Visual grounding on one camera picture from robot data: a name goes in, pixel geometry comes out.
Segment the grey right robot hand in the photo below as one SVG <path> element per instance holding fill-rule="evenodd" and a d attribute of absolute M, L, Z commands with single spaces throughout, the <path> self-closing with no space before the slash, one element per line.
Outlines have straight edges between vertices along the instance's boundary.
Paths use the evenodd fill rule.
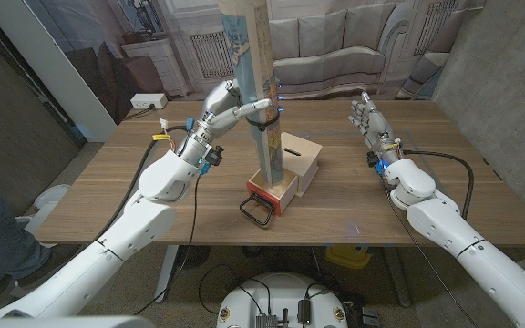
<path fill-rule="evenodd" d="M 348 120 L 357 127 L 370 150 L 385 152 L 398 149 L 399 143 L 392 128 L 365 91 L 360 101 L 352 102 L 351 110 Z"/>

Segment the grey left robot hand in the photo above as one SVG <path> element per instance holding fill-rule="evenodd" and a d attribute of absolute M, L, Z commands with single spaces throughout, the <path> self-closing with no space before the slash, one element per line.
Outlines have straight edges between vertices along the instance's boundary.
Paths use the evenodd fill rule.
<path fill-rule="evenodd" d="M 264 123 L 256 122 L 248 115 L 274 109 L 275 115 Z M 277 122 L 280 111 L 274 107 L 269 98 L 255 100 L 250 103 L 242 101 L 240 87 L 237 79 L 222 81 L 205 98 L 202 104 L 201 117 L 198 120 L 197 134 L 203 138 L 221 138 L 231 130 L 241 118 L 264 132 L 268 127 Z"/>

